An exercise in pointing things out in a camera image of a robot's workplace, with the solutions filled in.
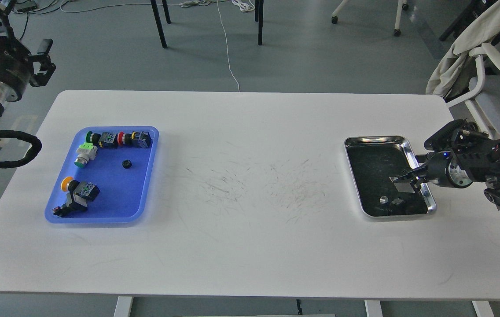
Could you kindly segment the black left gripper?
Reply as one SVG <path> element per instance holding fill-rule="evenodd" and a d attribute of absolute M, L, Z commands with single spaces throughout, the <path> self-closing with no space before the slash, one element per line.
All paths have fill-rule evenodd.
<path fill-rule="evenodd" d="M 8 19 L 15 4 L 15 0 L 0 2 L 0 103 L 21 100 L 28 83 L 34 88 L 46 86 L 56 69 L 49 55 L 53 39 L 42 40 L 34 55 L 21 43 L 17 44 Z M 34 63 L 39 63 L 36 74 L 32 74 Z"/>

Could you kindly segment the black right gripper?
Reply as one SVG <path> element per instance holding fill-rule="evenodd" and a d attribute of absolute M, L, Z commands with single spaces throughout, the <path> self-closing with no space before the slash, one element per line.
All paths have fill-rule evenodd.
<path fill-rule="evenodd" d="M 407 183 L 407 192 L 419 192 L 430 182 L 440 187 L 461 188 L 462 169 L 450 152 L 437 152 L 428 156 L 425 164 L 391 177 L 393 183 Z"/>

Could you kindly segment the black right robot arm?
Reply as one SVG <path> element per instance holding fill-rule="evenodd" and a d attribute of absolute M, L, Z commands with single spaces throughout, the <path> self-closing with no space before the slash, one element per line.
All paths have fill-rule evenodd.
<path fill-rule="evenodd" d="M 391 177 L 399 192 L 419 192 L 424 183 L 445 188 L 467 188 L 484 183 L 485 198 L 500 209 L 500 139 L 480 132 L 475 122 L 453 120 L 424 143 L 417 168 Z"/>

